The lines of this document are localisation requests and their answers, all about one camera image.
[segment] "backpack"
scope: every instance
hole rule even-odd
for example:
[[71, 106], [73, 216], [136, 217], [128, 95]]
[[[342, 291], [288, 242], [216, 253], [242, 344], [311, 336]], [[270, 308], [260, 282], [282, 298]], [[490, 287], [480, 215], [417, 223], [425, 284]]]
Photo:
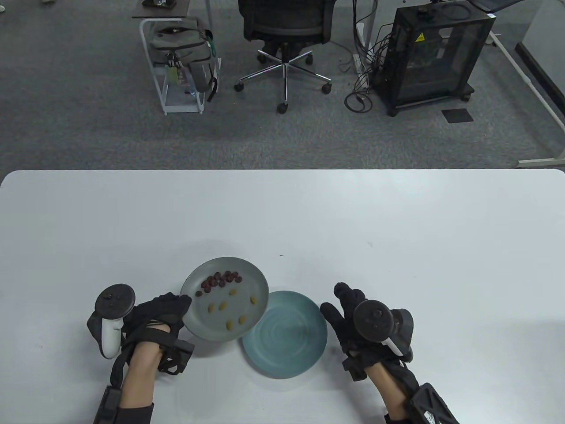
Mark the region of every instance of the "backpack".
[[149, 57], [154, 64], [185, 67], [190, 71], [196, 91], [210, 92], [208, 101], [218, 89], [216, 52], [213, 35], [202, 20], [187, 17], [182, 21], [151, 22], [147, 33]]

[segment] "black glove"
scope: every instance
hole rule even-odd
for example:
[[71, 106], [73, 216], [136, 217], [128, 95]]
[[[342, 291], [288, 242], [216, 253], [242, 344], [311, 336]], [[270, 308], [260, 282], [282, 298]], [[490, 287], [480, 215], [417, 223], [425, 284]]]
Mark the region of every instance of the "black glove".
[[366, 300], [365, 294], [358, 289], [352, 290], [345, 283], [337, 283], [333, 294], [340, 300], [345, 317], [330, 303], [323, 303], [320, 312], [333, 327], [341, 344], [341, 349], [349, 359], [344, 361], [344, 367], [348, 367], [354, 380], [364, 379], [365, 368], [378, 362], [397, 360], [396, 356], [388, 346], [366, 340], [355, 328], [353, 322], [353, 311], [362, 301]]
[[188, 311], [192, 299], [187, 295], [176, 296], [169, 292], [159, 297], [135, 306], [124, 318], [122, 331], [126, 340], [139, 328], [147, 326], [166, 324], [171, 328], [171, 335], [179, 337], [179, 331], [183, 326], [182, 317]]

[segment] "gray carpet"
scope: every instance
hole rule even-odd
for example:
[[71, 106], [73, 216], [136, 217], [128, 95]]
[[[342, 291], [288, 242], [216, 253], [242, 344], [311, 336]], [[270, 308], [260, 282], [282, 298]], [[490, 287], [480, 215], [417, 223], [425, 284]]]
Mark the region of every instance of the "gray carpet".
[[[508, 48], [520, 41], [540, 0], [499, 14]], [[377, 98], [367, 114], [343, 105], [353, 70], [348, 54], [314, 47], [321, 84], [292, 75], [290, 107], [277, 115], [280, 75], [235, 93], [232, 84], [259, 69], [242, 36], [234, 0], [212, 0], [224, 86], [203, 115], [164, 116], [129, 16], [116, 0], [4, 0], [0, 15], [0, 180], [18, 169], [116, 168], [481, 168], [546, 157], [563, 134], [495, 47], [485, 47], [467, 104], [449, 101], [389, 118]], [[193, 14], [205, 16], [202, 0]], [[352, 47], [351, 7], [340, 0], [332, 39]], [[442, 109], [467, 107], [472, 123], [448, 124]]]

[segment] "black box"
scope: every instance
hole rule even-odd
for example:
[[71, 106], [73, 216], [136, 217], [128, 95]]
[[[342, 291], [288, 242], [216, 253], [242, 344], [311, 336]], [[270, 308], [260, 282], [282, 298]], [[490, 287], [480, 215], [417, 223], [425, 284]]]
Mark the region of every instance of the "black box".
[[446, 97], [471, 98], [467, 84], [495, 16], [466, 0], [401, 7], [373, 85], [390, 116]]

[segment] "forearm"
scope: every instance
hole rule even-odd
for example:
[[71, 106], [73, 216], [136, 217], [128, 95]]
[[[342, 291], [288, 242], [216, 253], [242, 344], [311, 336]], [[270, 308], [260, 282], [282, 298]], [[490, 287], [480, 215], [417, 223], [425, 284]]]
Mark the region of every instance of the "forearm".
[[382, 364], [374, 364], [366, 368], [365, 372], [383, 398], [390, 419], [397, 421], [408, 418], [405, 408], [406, 395], [385, 367]]
[[[155, 328], [169, 331], [168, 326]], [[120, 408], [143, 408], [153, 403], [157, 367], [162, 355], [157, 343], [142, 341], [137, 344], [121, 387]]]

